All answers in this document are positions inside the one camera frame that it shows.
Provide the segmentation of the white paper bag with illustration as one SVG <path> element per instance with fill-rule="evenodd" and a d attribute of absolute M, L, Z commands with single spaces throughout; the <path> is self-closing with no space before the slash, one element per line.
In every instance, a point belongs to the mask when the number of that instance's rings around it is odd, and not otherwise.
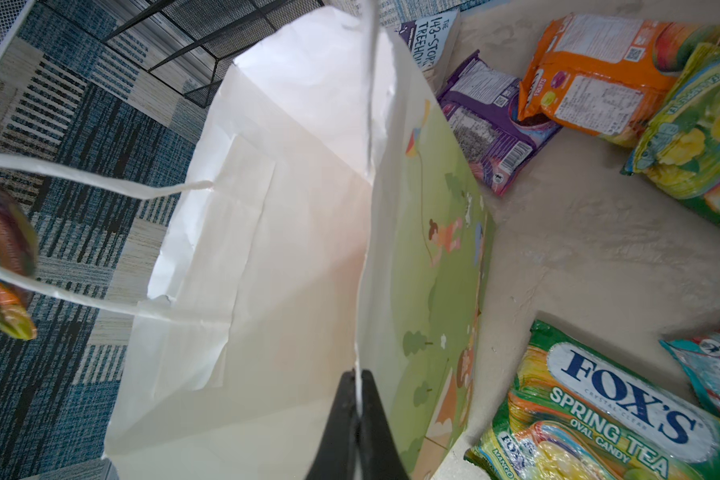
<path fill-rule="evenodd" d="M 133 319 L 104 455 L 122 479 L 305 479 L 339 380 L 376 382 L 409 479 L 468 417 L 493 221 L 430 86 L 366 1 L 322 7 L 229 67 L 185 180 L 23 156 L 0 167 L 177 195 L 145 300 L 26 290 Z"/>

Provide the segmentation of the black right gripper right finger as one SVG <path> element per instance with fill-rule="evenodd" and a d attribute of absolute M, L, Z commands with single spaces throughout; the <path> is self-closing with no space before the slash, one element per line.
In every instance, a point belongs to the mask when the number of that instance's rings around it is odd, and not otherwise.
<path fill-rule="evenodd" d="M 361 478 L 408 480 L 375 379 L 369 370 L 361 372 L 360 386 L 358 455 Z"/>

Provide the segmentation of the pink orange Fox's candy bag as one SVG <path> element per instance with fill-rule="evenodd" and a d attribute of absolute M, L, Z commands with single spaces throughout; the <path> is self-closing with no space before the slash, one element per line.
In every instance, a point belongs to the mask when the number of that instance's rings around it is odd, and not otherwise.
<path fill-rule="evenodd" d="M 37 266 L 36 233 L 19 203 L 0 185 L 0 267 L 32 277 Z M 0 280 L 0 331 L 19 340 L 36 337 L 27 312 L 31 295 Z"/>

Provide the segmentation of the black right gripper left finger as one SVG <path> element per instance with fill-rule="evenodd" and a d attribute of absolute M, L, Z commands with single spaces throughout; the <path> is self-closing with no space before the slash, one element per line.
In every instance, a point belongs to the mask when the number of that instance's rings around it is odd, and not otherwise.
<path fill-rule="evenodd" d="M 306 480 L 355 478 L 358 445 L 355 371 L 342 374 L 327 422 Z"/>

